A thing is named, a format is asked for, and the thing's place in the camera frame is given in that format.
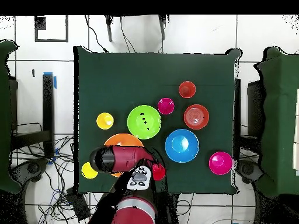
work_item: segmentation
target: small red bowl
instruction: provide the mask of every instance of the small red bowl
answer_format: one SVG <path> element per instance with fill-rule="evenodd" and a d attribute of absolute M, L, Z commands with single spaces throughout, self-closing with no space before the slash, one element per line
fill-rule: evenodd
<path fill-rule="evenodd" d="M 185 124 L 193 130 L 204 128 L 208 123 L 208 119 L 208 110 L 199 104 L 191 105 L 184 113 Z"/>
<path fill-rule="evenodd" d="M 179 94 L 183 98 L 191 98 L 196 91 L 196 87 L 193 82 L 189 82 L 188 80 L 182 82 L 179 86 Z"/>

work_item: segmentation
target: dark green tablecloth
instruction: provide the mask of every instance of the dark green tablecloth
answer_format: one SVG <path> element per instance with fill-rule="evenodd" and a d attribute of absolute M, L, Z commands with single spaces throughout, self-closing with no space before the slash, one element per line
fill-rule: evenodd
<path fill-rule="evenodd" d="M 100 173 L 91 180 L 82 176 L 81 167 L 89 154 L 112 135 L 129 133 L 127 117 L 133 108 L 142 104 L 156 108 L 159 99 L 170 97 L 175 102 L 173 113 L 161 115 L 162 127 L 155 137 L 141 140 L 145 147 L 155 147 L 163 156 L 169 192 L 235 194 L 231 173 L 213 174 L 208 160 L 215 151 L 232 154 L 234 72 L 240 53 L 234 49 L 227 55 L 98 54 L 78 47 L 79 192 L 110 190 L 117 178 Z M 192 81 L 197 87 L 191 99 L 179 95 L 183 81 Z M 210 113 L 203 129 L 191 130 L 183 121 L 183 113 L 192 104 L 202 104 Z M 102 112 L 114 117 L 108 130 L 96 125 Z M 200 150 L 188 163 L 175 163 L 165 152 L 166 137 L 179 128 L 191 130 L 199 139 Z M 157 183 L 158 190 L 162 183 Z"/>
<path fill-rule="evenodd" d="M 8 55 L 17 49 L 11 40 L 0 40 L 0 190 L 18 193 L 19 183 L 9 175 L 11 166 L 12 110 L 9 91 Z"/>
<path fill-rule="evenodd" d="M 299 55 L 286 54 L 278 47 L 265 51 L 265 59 L 257 65 L 267 94 L 261 140 L 261 167 L 265 175 L 255 184 L 266 197 L 299 195 L 299 176 L 293 169 Z"/>

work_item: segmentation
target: pink bowl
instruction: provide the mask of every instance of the pink bowl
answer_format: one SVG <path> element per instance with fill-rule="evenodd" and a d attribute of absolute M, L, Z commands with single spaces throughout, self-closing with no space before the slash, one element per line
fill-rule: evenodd
<path fill-rule="evenodd" d="M 223 175 L 231 170 L 232 158 L 228 153 L 219 151 L 210 157 L 208 166 L 213 173 L 217 175 Z"/>
<path fill-rule="evenodd" d="M 162 114 L 170 114 L 175 109 L 175 104 L 172 99 L 170 98 L 162 98 L 158 102 L 158 110 Z"/>

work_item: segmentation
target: green bowl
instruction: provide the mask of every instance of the green bowl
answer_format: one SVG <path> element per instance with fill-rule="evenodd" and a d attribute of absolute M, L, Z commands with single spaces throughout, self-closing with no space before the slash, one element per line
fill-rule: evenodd
<path fill-rule="evenodd" d="M 151 106 L 138 106 L 128 115 L 128 130 L 139 139 L 149 139 L 161 129 L 161 116 Z"/>

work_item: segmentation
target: blue bowl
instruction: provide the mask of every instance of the blue bowl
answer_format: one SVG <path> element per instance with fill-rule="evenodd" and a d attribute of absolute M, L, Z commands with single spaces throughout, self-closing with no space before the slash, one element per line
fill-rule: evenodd
<path fill-rule="evenodd" d="M 167 137 L 165 151 L 174 162 L 189 162 L 199 151 L 199 140 L 191 131 L 177 129 Z"/>

